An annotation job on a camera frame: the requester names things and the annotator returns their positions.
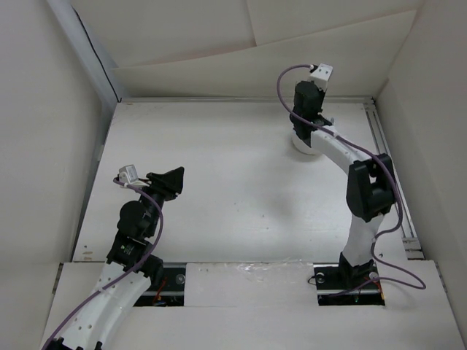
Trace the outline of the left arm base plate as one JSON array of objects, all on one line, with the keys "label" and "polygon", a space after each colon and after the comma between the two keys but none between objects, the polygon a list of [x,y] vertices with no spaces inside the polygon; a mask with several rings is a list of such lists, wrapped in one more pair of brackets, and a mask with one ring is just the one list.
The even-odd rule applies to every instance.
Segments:
[{"label": "left arm base plate", "polygon": [[184,306],[186,265],[165,265],[157,286],[151,286],[135,302],[134,307]]}]

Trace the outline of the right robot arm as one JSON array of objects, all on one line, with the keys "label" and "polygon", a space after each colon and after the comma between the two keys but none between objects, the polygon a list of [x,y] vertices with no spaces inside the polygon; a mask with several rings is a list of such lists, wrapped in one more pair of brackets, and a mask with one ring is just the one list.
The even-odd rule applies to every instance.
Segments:
[{"label": "right robot arm", "polygon": [[332,160],[347,175],[346,202],[352,213],[350,233],[339,256],[337,278],[343,288],[363,283],[374,263],[371,245],[384,216],[395,203],[390,180],[380,167],[393,174],[389,155],[375,161],[332,134],[332,123],[322,116],[325,92],[315,83],[301,81],[295,86],[290,120],[300,142]]}]

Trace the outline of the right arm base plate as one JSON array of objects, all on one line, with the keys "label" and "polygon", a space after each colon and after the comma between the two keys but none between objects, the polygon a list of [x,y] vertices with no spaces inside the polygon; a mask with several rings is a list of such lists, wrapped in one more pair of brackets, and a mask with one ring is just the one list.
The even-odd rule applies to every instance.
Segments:
[{"label": "right arm base plate", "polygon": [[377,267],[360,275],[344,276],[337,264],[316,264],[307,283],[315,287],[319,306],[384,306]]}]

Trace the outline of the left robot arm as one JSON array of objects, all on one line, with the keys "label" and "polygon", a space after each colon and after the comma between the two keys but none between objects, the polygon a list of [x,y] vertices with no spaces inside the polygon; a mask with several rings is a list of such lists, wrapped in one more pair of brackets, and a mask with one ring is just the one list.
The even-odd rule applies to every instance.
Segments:
[{"label": "left robot arm", "polygon": [[135,302],[163,283],[163,261],[153,255],[161,239],[164,203],[182,193],[184,167],[141,179],[134,166],[113,182],[139,194],[119,212],[117,232],[92,292],[56,327],[43,349],[108,349]]}]

